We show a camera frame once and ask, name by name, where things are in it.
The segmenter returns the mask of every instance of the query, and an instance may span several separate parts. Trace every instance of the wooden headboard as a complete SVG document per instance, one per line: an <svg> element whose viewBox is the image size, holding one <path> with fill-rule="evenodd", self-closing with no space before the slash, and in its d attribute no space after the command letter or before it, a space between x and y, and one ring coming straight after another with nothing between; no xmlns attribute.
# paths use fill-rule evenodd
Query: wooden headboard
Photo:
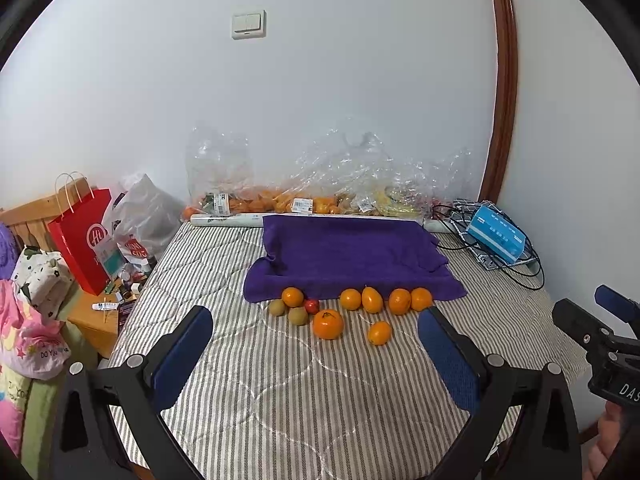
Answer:
<svg viewBox="0 0 640 480"><path fill-rule="evenodd" d="M66 185L71 205L78 202L90 192L85 178L78 178ZM65 188L61 187L56 194L39 198L9 211L0 210L0 222L7 225L18 240L20 250L24 245L36 246L46 251L57 248L47 229L47 224L69 207Z"/></svg>

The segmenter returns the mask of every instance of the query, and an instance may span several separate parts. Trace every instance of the person's hand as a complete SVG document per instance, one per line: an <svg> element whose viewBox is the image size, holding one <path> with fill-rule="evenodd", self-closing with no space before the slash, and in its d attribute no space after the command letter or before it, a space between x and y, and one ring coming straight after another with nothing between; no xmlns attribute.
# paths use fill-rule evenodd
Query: person's hand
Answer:
<svg viewBox="0 0 640 480"><path fill-rule="evenodd" d="M589 466L582 475L582 480L594 480L604 469L620 440L620 421L622 408L607 401L605 412L598 419L598 441L589 452Z"/></svg>

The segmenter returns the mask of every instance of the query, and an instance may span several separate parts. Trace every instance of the blue box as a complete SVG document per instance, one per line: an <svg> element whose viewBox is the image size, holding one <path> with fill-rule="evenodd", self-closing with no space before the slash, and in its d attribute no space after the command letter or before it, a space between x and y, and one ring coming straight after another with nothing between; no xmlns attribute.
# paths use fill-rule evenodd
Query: blue box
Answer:
<svg viewBox="0 0 640 480"><path fill-rule="evenodd" d="M487 206L476 212L466 231L508 264L517 262L524 252L524 233Z"/></svg>

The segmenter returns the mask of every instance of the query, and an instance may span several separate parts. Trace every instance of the light switch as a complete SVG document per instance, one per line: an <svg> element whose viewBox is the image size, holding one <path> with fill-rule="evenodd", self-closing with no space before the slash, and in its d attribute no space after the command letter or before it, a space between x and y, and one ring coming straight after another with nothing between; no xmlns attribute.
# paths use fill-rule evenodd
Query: light switch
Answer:
<svg viewBox="0 0 640 480"><path fill-rule="evenodd" d="M234 16L232 19L232 30L234 32L246 31L246 14L242 16Z"/></svg>
<svg viewBox="0 0 640 480"><path fill-rule="evenodd" d="M231 37L234 40L245 38L263 38L266 34L266 13L264 10L248 12L246 14L234 14L231 17Z"/></svg>
<svg viewBox="0 0 640 480"><path fill-rule="evenodd" d="M260 14L248 14L246 16L245 30L260 30Z"/></svg>

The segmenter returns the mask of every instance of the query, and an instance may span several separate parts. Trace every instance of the red fruit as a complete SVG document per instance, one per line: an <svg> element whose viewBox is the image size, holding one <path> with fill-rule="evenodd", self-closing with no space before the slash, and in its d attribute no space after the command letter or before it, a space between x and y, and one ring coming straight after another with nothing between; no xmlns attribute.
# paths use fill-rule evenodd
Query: red fruit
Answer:
<svg viewBox="0 0 640 480"><path fill-rule="evenodd" d="M309 314L317 314L320 312L320 302L318 300L305 300L302 304Z"/></svg>

